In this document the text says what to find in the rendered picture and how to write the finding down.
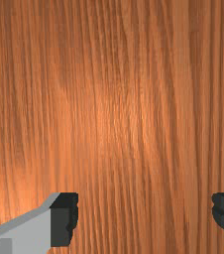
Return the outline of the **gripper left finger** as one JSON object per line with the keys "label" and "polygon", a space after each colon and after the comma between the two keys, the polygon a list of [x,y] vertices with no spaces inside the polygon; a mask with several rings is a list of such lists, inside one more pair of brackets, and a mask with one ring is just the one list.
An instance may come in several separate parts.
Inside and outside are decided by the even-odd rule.
{"label": "gripper left finger", "polygon": [[0,254],[47,254],[67,247],[78,220],[78,194],[52,193],[41,206],[0,225]]}

